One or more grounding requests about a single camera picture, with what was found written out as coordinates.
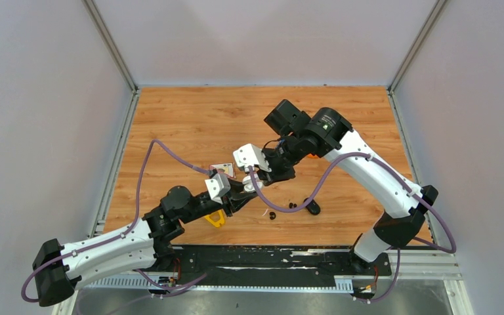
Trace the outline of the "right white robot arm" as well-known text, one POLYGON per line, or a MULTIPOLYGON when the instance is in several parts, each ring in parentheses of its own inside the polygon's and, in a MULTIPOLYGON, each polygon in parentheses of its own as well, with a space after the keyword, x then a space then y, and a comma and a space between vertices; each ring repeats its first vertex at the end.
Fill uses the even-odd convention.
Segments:
POLYGON ((375 259, 391 247, 403 248, 418 235, 438 190, 403 177, 372 150, 339 112, 320 108, 313 116, 282 100, 264 119, 279 135, 275 148, 263 150, 269 171, 259 171, 265 185, 294 178, 294 167, 306 156, 325 158, 359 182, 384 212, 361 234, 348 256, 357 274, 373 268, 375 259))

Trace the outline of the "black earbud case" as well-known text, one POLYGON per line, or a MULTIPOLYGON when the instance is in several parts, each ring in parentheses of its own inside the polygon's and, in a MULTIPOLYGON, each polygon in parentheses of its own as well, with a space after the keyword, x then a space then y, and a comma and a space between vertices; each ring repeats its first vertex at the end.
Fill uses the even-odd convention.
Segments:
POLYGON ((311 214, 311 215, 319 215, 321 213, 321 207, 319 204, 315 201, 312 200, 307 206, 306 210, 311 214))

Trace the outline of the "white earbud charging case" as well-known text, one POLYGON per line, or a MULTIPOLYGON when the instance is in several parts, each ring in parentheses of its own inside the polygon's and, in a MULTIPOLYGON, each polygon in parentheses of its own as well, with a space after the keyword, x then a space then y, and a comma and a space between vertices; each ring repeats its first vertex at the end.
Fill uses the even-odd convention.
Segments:
POLYGON ((243 190, 247 193, 256 192, 257 190, 262 190, 264 188, 264 184, 259 176, 254 174, 248 174, 242 180, 243 190))

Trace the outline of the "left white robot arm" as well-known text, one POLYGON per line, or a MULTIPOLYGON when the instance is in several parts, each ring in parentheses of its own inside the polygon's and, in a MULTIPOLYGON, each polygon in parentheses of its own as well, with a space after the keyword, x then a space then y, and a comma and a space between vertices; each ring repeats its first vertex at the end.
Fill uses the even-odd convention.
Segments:
POLYGON ((75 243, 46 241, 32 264, 37 291, 35 302, 51 306, 99 279, 154 266, 169 270, 175 262, 171 241, 184 233, 184 224, 223 210, 239 211, 257 197, 261 182, 232 179, 205 180, 207 190, 193 195, 174 186, 159 205, 135 222, 101 236, 75 243))

